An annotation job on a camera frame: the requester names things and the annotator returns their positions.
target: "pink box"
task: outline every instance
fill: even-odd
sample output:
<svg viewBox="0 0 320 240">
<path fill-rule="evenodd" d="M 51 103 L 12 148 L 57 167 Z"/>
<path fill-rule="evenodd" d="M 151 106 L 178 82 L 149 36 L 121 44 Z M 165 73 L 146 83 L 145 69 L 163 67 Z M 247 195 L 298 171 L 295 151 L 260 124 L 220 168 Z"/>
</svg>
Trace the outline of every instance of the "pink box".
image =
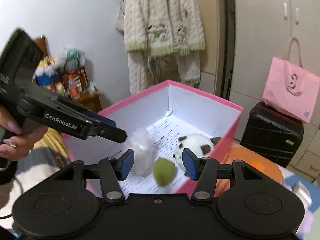
<svg viewBox="0 0 320 240">
<path fill-rule="evenodd" d="M 129 139 L 138 128 L 154 129 L 154 144 L 161 146 L 158 147 L 161 150 L 157 154 L 172 161 L 172 153 L 180 136 L 202 133 L 210 137 L 222 137 L 209 154 L 209 157 L 222 162 L 230 150 L 242 111 L 241 106 L 215 95 L 177 82 L 166 81 L 126 98 L 99 114 L 114 120 L 117 127 L 127 132 Z M 83 160 L 85 164 L 98 163 L 100 159 L 109 156 L 119 156 L 126 150 L 123 144 L 101 137 L 88 137 L 86 141 L 67 135 L 64 135 L 64 138 L 70 159 Z M 147 178 L 137 178 L 137 175 L 129 174 L 125 184 L 120 182 L 120 186 L 126 196 L 130 192 L 187 193 L 190 196 L 196 185 L 196 182 L 189 178 L 183 178 L 169 187 L 160 188 L 153 184 L 152 180 L 152 173 Z M 142 188 L 146 184 L 150 186 L 144 191 Z M 87 185 L 90 191 L 101 196 L 98 181 L 88 181 Z"/>
</svg>

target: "cable knit sweater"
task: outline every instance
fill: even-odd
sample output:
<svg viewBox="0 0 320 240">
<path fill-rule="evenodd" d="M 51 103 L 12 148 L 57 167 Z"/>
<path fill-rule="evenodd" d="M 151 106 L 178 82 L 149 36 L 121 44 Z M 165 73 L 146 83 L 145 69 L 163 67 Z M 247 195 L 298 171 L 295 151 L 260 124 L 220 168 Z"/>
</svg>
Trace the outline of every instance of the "cable knit sweater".
<svg viewBox="0 0 320 240">
<path fill-rule="evenodd" d="M 124 44 L 127 52 L 143 51 L 149 56 L 186 56 L 205 49 L 195 1 L 126 0 Z"/>
</svg>

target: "blue basket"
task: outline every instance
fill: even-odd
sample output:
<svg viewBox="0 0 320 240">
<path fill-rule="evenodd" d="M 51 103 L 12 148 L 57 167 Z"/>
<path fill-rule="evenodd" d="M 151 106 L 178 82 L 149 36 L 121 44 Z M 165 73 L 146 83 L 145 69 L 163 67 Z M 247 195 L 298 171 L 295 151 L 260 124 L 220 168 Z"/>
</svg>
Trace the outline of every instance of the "blue basket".
<svg viewBox="0 0 320 240">
<path fill-rule="evenodd" d="M 56 74 L 53 74 L 51 77 L 49 77 L 46 74 L 43 74 L 41 77 L 36 77 L 36 79 L 39 86 L 46 86 L 56 82 L 60 76 L 61 71 L 60 69 L 57 69 Z"/>
</svg>

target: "suitcase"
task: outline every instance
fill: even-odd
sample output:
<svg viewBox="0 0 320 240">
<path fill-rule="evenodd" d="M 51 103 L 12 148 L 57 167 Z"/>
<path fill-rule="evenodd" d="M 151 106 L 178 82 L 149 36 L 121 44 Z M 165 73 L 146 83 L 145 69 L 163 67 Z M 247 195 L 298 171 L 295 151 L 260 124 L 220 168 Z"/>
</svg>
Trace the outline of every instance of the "suitcase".
<svg viewBox="0 0 320 240">
<path fill-rule="evenodd" d="M 285 168 L 302 139 L 301 121 L 260 102 L 250 111 L 240 145 Z"/>
</svg>

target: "green beauty blender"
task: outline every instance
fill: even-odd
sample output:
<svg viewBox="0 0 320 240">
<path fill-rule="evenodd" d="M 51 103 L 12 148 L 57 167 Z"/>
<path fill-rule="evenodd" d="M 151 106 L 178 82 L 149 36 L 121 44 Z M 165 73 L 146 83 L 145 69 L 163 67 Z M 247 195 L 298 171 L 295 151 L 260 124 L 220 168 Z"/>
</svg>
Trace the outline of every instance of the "green beauty blender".
<svg viewBox="0 0 320 240">
<path fill-rule="evenodd" d="M 174 178 L 176 166 L 173 162 L 158 158 L 153 166 L 153 176 L 161 187 L 167 186 Z"/>
</svg>

